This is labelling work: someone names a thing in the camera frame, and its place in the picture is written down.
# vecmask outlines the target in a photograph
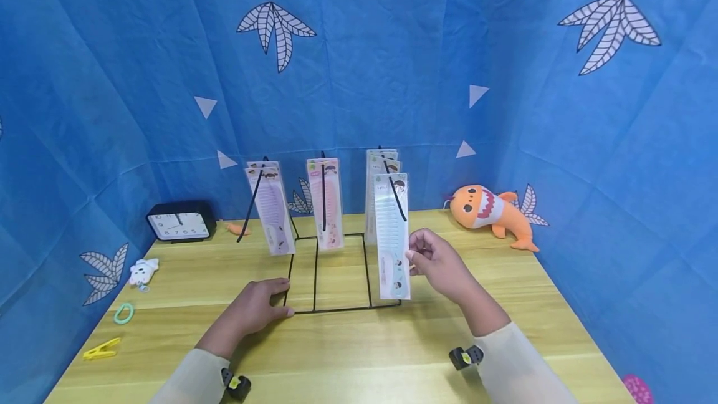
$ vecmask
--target pink polka dot shape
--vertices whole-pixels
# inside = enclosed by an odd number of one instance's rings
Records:
[[[636,375],[625,375],[623,377],[623,385],[626,386],[630,395],[638,404],[653,404],[653,395],[651,389],[648,388],[646,382]]]

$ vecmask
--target black wire rack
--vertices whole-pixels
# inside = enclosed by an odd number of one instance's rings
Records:
[[[325,158],[324,151],[322,150],[322,158]],[[268,157],[264,157],[264,161],[269,161]],[[386,162],[384,161],[384,167],[386,168],[386,172],[389,173],[389,169],[387,167]],[[254,201],[257,196],[257,190],[259,189],[259,182],[262,179],[262,171],[259,171],[259,177],[257,178],[257,182],[254,185],[254,191],[252,193],[252,199],[249,202],[249,209],[247,209],[247,214],[244,220],[244,225],[242,225],[242,233],[237,238],[237,243],[241,242],[242,237],[244,237],[244,231],[247,229],[247,223],[249,223],[250,215],[252,212],[252,208],[254,207]],[[322,193],[325,193],[325,171],[324,166],[322,165]],[[322,206],[322,218],[324,219],[324,228],[326,228],[326,218],[327,218],[327,210],[326,210],[326,200],[323,201]],[[369,301],[369,305],[359,305],[359,306],[351,306],[351,307],[338,307],[338,308],[331,308],[331,309],[317,309],[317,277],[318,277],[318,262],[320,262],[320,256],[318,255],[318,237],[317,236],[301,236],[299,234],[299,230],[297,229],[297,225],[294,224],[294,219],[292,218],[292,215],[289,215],[289,221],[292,223],[292,229],[294,230],[294,242],[297,242],[298,240],[316,240],[315,243],[315,266],[314,266],[314,286],[312,288],[312,310],[298,310],[295,315],[308,315],[308,314],[329,314],[334,312],[349,312],[352,310],[374,310],[374,309],[385,309],[385,308],[392,308],[392,307],[398,307],[401,306],[401,300],[396,300],[391,304],[381,304],[381,305],[374,305],[373,298],[371,296],[371,280],[369,277],[369,261],[368,256],[366,252],[366,243],[364,240],[364,233],[345,233],[345,238],[361,238],[361,246],[364,253],[364,272],[366,274],[366,291],[367,291],[367,298]],[[292,258],[289,261],[289,272],[287,273],[287,277],[289,280],[292,279],[292,268],[294,266],[294,256],[296,254],[291,254]],[[289,298],[289,294],[292,292],[292,289],[287,291],[287,293],[284,295],[284,304],[287,305],[287,299]]]

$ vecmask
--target black clock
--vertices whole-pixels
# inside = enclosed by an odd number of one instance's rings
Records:
[[[212,206],[205,200],[156,204],[147,221],[157,239],[171,242],[199,242],[217,229]]]

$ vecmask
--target orange shark plush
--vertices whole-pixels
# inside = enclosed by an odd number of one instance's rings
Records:
[[[534,234],[528,219],[511,204],[516,199],[514,192],[496,195],[477,184],[464,186],[451,199],[451,213],[465,228],[476,229],[490,224],[491,231],[500,239],[506,237],[508,229],[516,236],[516,242],[510,245],[511,248],[538,253],[539,248],[534,245]]]

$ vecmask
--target wooden table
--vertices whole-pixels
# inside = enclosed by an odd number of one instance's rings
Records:
[[[581,403],[633,403],[533,254],[511,249],[488,230],[468,232],[445,211],[411,212],[412,229],[428,226],[462,254],[479,281],[504,306]],[[312,217],[295,219],[313,235]],[[345,232],[363,230],[363,215],[345,216]],[[147,258],[160,270],[142,294],[126,286],[62,376],[47,403],[146,403],[246,282],[286,276],[291,256],[270,257],[259,221],[241,244],[218,226],[203,243],[155,243]],[[375,250],[370,284],[378,300]],[[300,240],[288,305],[312,309],[315,241]],[[456,306],[423,277],[412,300],[391,309],[295,315],[242,342],[236,371],[248,376],[246,403],[488,403],[476,369],[457,372],[451,349],[471,345]],[[135,309],[115,325],[115,309]],[[317,308],[368,305],[362,239],[318,257]],[[121,337],[117,356],[83,361],[82,352]]]

